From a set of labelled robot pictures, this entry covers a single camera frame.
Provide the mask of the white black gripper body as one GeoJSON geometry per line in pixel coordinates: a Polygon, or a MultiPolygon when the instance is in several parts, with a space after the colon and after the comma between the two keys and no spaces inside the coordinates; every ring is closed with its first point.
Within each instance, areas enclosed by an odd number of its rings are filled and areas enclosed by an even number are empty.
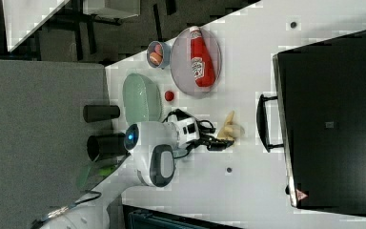
{"type": "Polygon", "coordinates": [[[191,142],[200,138],[196,120],[193,117],[179,120],[175,123],[178,131],[178,147],[184,148],[191,142]]]}

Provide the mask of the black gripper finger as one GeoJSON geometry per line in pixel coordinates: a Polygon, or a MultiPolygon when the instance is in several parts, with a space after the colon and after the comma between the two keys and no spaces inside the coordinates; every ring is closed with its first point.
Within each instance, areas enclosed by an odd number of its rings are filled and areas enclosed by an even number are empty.
{"type": "Polygon", "coordinates": [[[233,140],[217,139],[214,137],[208,137],[201,140],[208,151],[223,151],[234,145],[233,140]]]}
{"type": "Polygon", "coordinates": [[[199,120],[198,121],[198,128],[204,134],[214,134],[215,127],[209,120],[199,120]]]}

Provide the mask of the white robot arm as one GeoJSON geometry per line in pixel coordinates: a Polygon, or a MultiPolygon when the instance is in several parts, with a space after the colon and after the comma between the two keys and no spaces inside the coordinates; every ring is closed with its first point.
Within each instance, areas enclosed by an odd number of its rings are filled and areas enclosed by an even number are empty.
{"type": "Polygon", "coordinates": [[[35,220],[30,229],[109,229],[108,207],[124,191],[134,186],[165,187],[173,180],[175,161],[190,150],[204,145],[222,151],[234,144],[213,133],[194,117],[134,123],[126,131],[129,154],[121,164],[80,199],[35,220]]]}

